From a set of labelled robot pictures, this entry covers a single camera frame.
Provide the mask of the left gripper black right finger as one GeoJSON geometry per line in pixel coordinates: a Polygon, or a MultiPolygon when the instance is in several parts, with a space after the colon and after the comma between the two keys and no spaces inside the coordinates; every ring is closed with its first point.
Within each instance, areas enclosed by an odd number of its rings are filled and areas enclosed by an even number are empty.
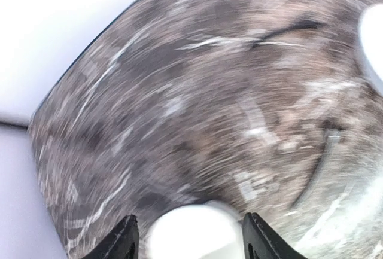
{"type": "Polygon", "coordinates": [[[306,259],[257,213],[245,214],[242,238],[245,259],[306,259]]]}

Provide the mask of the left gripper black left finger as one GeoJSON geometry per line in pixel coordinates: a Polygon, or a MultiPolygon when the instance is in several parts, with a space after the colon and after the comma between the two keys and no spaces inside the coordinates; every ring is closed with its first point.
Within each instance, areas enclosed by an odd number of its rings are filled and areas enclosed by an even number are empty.
{"type": "Polygon", "coordinates": [[[138,259],[139,230],[134,215],[123,217],[86,259],[138,259]]]}

